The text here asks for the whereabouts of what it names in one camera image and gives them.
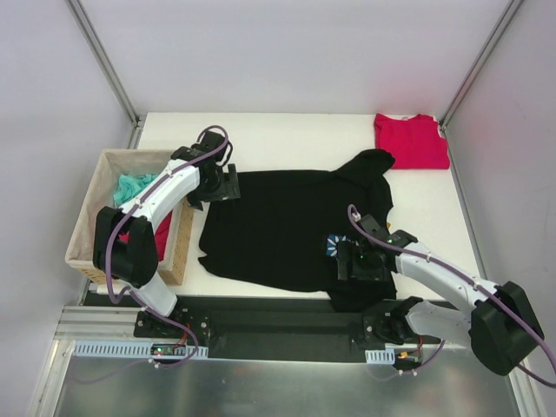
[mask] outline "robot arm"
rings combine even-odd
[[[509,281],[499,286],[488,280],[473,279],[465,271],[431,254],[407,232],[398,230],[390,234],[372,216],[361,219],[354,208],[349,215],[355,228],[371,242],[371,248],[382,252],[390,271],[424,284],[456,308],[443,308],[410,297],[374,326],[375,335],[382,340],[401,344],[411,333],[432,335],[471,348],[488,369],[499,375],[509,374],[538,343],[478,288],[499,299],[544,339],[531,304],[517,284]]]
[[[110,274],[127,283],[145,305],[163,316],[172,313],[177,297],[156,272],[158,226],[185,196],[191,206],[200,210],[201,202],[240,196],[235,165],[229,164],[227,173],[222,168],[231,156],[231,143],[210,129],[206,128],[190,148],[181,147],[174,152],[164,171],[141,194],[119,208],[102,208],[96,217],[95,267],[107,272],[109,250]],[[115,231],[126,217],[121,229]],[[128,242],[116,238],[109,247],[114,233],[127,232]]]

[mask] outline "metal frame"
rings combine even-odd
[[[82,31],[101,71],[105,75],[107,83],[114,91],[123,111],[132,123],[133,131],[129,139],[128,149],[136,149],[141,138],[145,117],[137,114],[81,1],[65,0],[65,2],[76,19],[76,23]],[[446,114],[440,119],[441,130],[448,141],[449,134],[447,132],[447,126],[453,119],[454,114],[467,96],[488,59],[493,54],[500,39],[506,34],[509,25],[517,16],[524,2],[525,0],[509,1],[502,16],[496,23],[479,55],[473,62],[471,69],[467,72],[456,95],[448,106]],[[484,276],[484,264],[477,247],[473,225],[467,210],[467,199],[461,187],[455,163],[453,163],[452,174],[458,196],[460,197],[462,211],[473,245],[473,251],[479,264],[481,275]],[[89,285],[86,285],[80,305],[83,305],[84,297],[88,292]],[[55,412],[56,404],[62,389],[63,379],[68,369],[71,353],[75,346],[75,340],[100,339],[104,341],[137,341],[137,338],[133,336],[133,331],[138,310],[139,308],[66,307],[59,321],[48,360],[39,381],[35,399],[31,405],[30,415],[47,416],[53,415]],[[538,388],[526,375],[514,371],[510,374],[510,381],[521,415],[527,417],[546,415],[543,403],[539,399]]]

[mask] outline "clothing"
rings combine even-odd
[[[438,123],[431,116],[394,120],[378,114],[374,134],[376,147],[396,159],[393,169],[450,168],[447,141],[439,135]]]
[[[292,291],[328,291],[339,311],[361,311],[395,298],[392,280],[337,280],[327,256],[329,235],[358,238],[348,220],[353,203],[386,226],[392,208],[382,174],[394,163],[384,150],[365,150],[336,171],[289,170],[238,174],[242,197],[212,202],[199,241],[199,262],[211,274]]]
[[[125,202],[128,202],[136,195],[139,195],[144,189],[151,184],[157,175],[120,175],[118,180],[118,189],[114,193],[114,204],[116,207],[121,206]],[[166,241],[168,240],[168,234],[170,231],[170,223],[172,222],[172,212],[161,221],[158,229],[155,233],[155,244],[156,253],[158,254],[158,261],[164,259],[164,252],[166,251]],[[122,234],[118,236],[121,241],[127,242],[129,239],[129,233]]]
[[[114,204],[116,207],[121,206],[141,193],[156,177],[157,175],[152,174],[140,176],[120,175],[118,189],[114,193]]]

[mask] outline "teal cloth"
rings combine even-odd
[[[156,175],[147,174],[140,176],[120,175],[118,189],[114,193],[114,204],[116,207],[128,202],[141,193],[156,178]]]

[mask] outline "gray floor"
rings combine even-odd
[[[93,379],[128,360],[73,358],[70,372]],[[463,350],[443,351],[416,377],[388,382],[391,367],[306,362],[191,361],[171,370],[139,364],[93,385],[66,379],[59,416],[519,415],[507,378]]]

